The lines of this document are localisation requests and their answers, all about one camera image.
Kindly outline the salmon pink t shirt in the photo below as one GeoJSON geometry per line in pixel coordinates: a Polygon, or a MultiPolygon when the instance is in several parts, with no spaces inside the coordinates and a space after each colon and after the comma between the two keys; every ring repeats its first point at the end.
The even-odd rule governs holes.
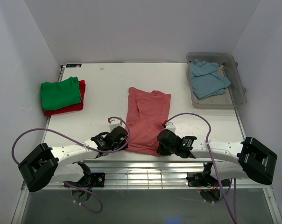
{"type": "Polygon", "coordinates": [[[168,119],[171,95],[160,91],[145,92],[134,87],[128,89],[126,123],[130,128],[130,141],[126,151],[158,156],[157,135],[168,119]]]}

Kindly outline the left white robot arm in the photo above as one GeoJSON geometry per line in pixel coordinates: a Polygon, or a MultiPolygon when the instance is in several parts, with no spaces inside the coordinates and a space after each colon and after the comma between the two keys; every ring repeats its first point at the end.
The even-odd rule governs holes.
{"type": "Polygon", "coordinates": [[[84,160],[97,159],[127,148],[129,133],[121,126],[103,132],[85,142],[64,147],[39,144],[18,165],[30,192],[37,192],[52,182],[68,182],[87,187],[92,173],[84,160]]]}

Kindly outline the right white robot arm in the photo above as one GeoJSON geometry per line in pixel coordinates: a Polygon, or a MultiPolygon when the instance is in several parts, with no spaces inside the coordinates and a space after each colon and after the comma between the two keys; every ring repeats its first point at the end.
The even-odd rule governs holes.
{"type": "Polygon", "coordinates": [[[250,178],[264,185],[273,182],[277,154],[253,137],[246,137],[241,142],[206,143],[195,136],[180,138],[165,129],[158,134],[157,141],[157,153],[162,156],[175,154],[184,159],[219,160],[216,166],[204,168],[202,178],[207,185],[214,185],[219,176],[223,179],[250,178]]]}

